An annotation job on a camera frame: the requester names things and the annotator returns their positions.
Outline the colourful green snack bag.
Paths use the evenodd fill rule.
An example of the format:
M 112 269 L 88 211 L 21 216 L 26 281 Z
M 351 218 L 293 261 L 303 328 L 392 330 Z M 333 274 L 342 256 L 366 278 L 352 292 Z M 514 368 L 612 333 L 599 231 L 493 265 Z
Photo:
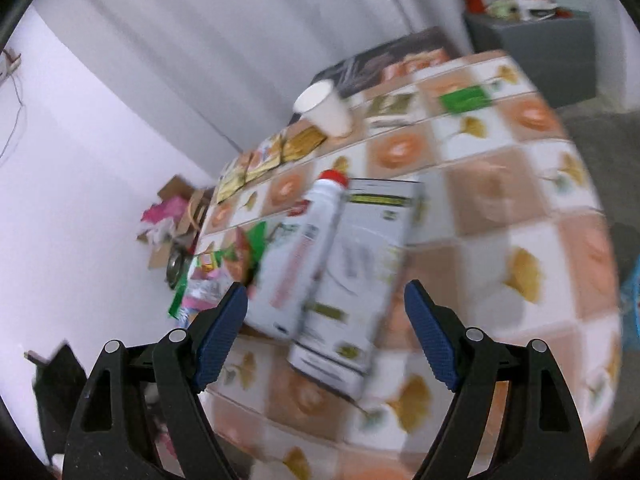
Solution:
M 179 327 L 187 328 L 198 314 L 218 307 L 234 283 L 250 284 L 267 245 L 267 223 L 233 228 L 230 235 L 226 247 L 211 242 L 194 256 L 178 281 L 168 314 Z

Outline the white bottle red cap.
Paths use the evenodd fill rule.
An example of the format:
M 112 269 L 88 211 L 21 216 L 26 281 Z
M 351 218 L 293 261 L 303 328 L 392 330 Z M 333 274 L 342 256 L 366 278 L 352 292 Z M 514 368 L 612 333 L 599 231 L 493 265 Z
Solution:
M 349 180 L 322 171 L 274 231 L 250 286 L 245 324 L 273 339 L 296 336 L 326 262 Z

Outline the white black tea box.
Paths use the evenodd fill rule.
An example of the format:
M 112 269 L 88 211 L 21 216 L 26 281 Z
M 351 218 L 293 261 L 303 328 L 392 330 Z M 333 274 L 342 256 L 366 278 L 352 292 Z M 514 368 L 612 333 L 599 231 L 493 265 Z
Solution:
M 288 354 L 299 373 L 357 401 L 394 296 L 423 191 L 419 182 L 350 182 L 320 281 Z

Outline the blue mesh trash basket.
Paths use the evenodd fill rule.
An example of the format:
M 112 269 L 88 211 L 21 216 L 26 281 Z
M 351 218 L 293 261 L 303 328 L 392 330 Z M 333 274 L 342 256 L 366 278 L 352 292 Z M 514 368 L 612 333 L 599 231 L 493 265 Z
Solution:
M 620 313 L 623 324 L 623 347 L 638 351 L 640 347 L 640 257 L 637 257 L 634 267 L 620 286 Z

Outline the cardboard trash pile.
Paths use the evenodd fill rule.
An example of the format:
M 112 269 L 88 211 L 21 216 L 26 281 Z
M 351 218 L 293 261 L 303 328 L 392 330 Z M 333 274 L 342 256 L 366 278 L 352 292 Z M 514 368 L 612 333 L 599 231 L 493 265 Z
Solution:
M 194 186 L 176 174 L 158 192 L 138 225 L 137 241 L 149 248 L 149 270 L 163 270 L 175 289 L 191 262 L 212 201 L 212 188 Z

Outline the yellow Enaak snack packet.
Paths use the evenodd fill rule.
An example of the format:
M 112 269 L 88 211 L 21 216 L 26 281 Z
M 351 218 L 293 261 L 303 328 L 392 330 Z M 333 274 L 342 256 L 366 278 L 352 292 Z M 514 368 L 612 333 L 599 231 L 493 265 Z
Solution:
M 220 204 L 238 192 L 248 182 L 277 168 L 282 162 L 283 133 L 262 140 L 254 150 L 244 152 L 228 162 L 218 179 L 216 203 Z

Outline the gold foil snack packet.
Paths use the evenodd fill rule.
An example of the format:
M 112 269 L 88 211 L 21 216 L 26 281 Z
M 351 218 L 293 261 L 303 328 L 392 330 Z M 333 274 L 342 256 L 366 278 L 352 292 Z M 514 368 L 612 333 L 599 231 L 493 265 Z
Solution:
M 297 162 L 313 152 L 325 140 L 326 136 L 315 126 L 303 128 L 285 140 L 282 148 L 282 160 Z

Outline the green snack wrapper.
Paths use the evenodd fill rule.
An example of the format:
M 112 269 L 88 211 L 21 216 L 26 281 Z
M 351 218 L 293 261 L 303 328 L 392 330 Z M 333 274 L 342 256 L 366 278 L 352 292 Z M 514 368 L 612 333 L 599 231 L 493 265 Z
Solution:
M 442 108 L 450 114 L 464 114 L 490 107 L 492 99 L 482 86 L 471 86 L 443 94 L 439 98 Z

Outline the white paper cup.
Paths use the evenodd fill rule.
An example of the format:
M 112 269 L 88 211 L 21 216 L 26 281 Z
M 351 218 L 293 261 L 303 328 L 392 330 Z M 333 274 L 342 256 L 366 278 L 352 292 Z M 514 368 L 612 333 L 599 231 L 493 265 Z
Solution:
M 331 79 L 319 80 L 306 88 L 295 100 L 293 110 L 330 138 L 344 138 L 352 133 L 352 112 Z

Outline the gold brown tea packet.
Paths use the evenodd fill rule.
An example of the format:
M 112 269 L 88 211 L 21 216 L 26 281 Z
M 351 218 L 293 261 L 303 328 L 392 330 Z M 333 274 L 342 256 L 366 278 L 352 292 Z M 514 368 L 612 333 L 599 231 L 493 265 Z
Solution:
M 372 128 L 408 126 L 412 119 L 414 93 L 387 93 L 369 103 L 364 118 Z

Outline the dark grey side cabinet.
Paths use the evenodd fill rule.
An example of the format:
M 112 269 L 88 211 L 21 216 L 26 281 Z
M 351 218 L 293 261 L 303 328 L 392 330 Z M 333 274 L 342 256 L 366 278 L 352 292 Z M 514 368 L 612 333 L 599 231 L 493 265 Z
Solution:
M 476 52 L 506 51 L 554 108 L 597 96 L 596 37 L 591 18 L 506 21 L 463 15 Z

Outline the dark printed book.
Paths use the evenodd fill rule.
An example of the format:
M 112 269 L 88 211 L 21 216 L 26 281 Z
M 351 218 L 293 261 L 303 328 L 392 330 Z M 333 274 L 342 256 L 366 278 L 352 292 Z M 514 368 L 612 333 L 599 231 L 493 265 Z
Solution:
M 363 110 L 363 105 L 372 100 L 370 96 L 366 98 L 364 92 L 389 81 L 403 87 L 406 83 L 402 78 L 459 56 L 458 48 L 439 27 L 386 42 L 345 58 L 314 76 L 311 85 L 294 102 L 293 120 L 332 96 L 349 100 L 352 107 Z

